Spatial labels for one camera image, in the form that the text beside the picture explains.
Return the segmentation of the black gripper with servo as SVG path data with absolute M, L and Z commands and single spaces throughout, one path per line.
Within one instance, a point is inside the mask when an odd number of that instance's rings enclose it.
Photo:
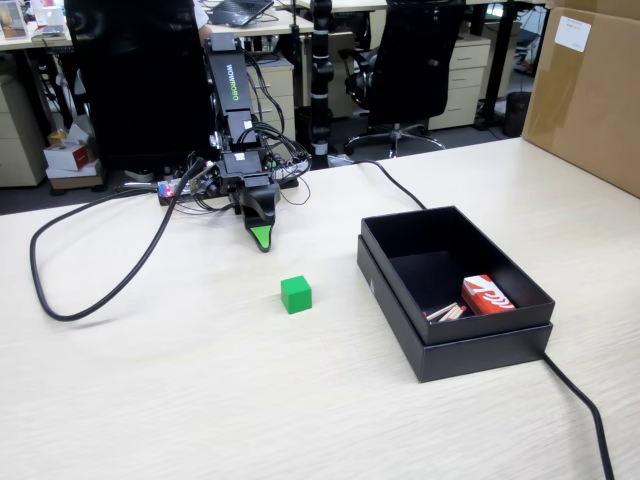
M 278 184 L 269 184 L 260 153 L 257 150 L 224 153 L 218 162 L 218 171 L 221 191 L 241 188 L 245 229 L 261 252 L 269 252 L 280 188 Z

